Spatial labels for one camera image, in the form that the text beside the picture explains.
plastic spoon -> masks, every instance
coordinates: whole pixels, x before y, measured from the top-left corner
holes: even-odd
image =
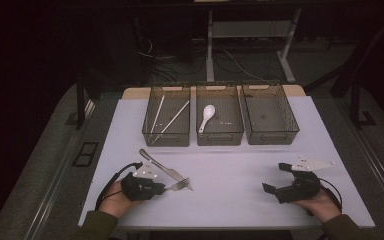
[[[213,105],[205,106],[204,112],[203,112],[204,119],[202,120],[202,124],[201,124],[201,127],[199,128],[198,133],[204,132],[205,124],[207,124],[208,120],[210,120],[214,116],[215,112],[216,112],[216,108]]]

